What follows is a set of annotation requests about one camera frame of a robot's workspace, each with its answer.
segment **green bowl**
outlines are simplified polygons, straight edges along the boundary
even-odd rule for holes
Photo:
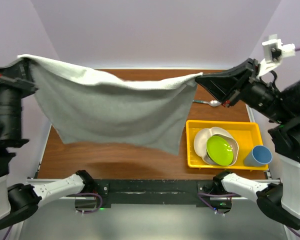
[[[216,164],[228,166],[234,159],[230,144],[220,136],[212,136],[206,142],[206,153]]]

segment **yellow tray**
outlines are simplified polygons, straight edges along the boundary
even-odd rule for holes
[[[240,170],[260,170],[265,171],[268,165],[256,167],[245,166],[244,159],[256,145],[263,145],[259,126],[255,122],[236,121],[202,121],[188,120],[186,127],[187,161],[190,168],[199,169],[240,169]],[[205,128],[219,127],[227,130],[239,145],[237,161],[232,166],[209,165],[198,156],[194,149],[196,134]]]

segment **blue cup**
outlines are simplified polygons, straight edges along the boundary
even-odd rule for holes
[[[261,167],[271,163],[272,153],[266,146],[255,146],[248,156],[245,157],[243,164],[249,167]]]

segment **white plate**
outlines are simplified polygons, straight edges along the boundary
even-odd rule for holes
[[[223,137],[231,146],[233,151],[233,160],[230,165],[236,163],[239,152],[239,145],[234,137],[226,130],[221,127],[214,126],[212,128],[204,128],[198,131],[198,133],[194,137],[193,147],[195,153],[202,158],[209,165],[218,165],[214,161],[212,161],[207,155],[207,141],[213,135],[218,135]]]

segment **brown tabletop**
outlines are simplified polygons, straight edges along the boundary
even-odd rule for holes
[[[107,70],[124,80],[161,80],[212,70],[167,70],[167,69],[111,69]],[[212,96],[198,86],[195,99],[209,101]],[[249,122],[246,105],[237,103],[234,107],[211,107],[193,103],[188,120]],[[63,144],[52,127],[38,173],[41,179],[66,178],[77,170],[86,170],[94,179],[211,179],[220,169],[196,169],[187,165],[187,142],[183,130],[179,155],[172,155],[157,149],[137,147],[128,144],[98,144],[78,142]],[[235,170],[238,175],[249,179],[264,179],[262,171]]]

